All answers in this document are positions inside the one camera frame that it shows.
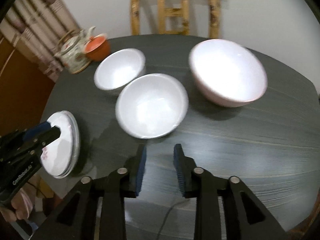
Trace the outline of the person's left hand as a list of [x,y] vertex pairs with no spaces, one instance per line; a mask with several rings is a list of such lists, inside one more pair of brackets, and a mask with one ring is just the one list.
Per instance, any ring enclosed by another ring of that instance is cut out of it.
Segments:
[[7,207],[1,207],[1,214],[8,223],[28,219],[33,210],[33,202],[24,189],[20,189],[13,197],[11,205],[13,210]]

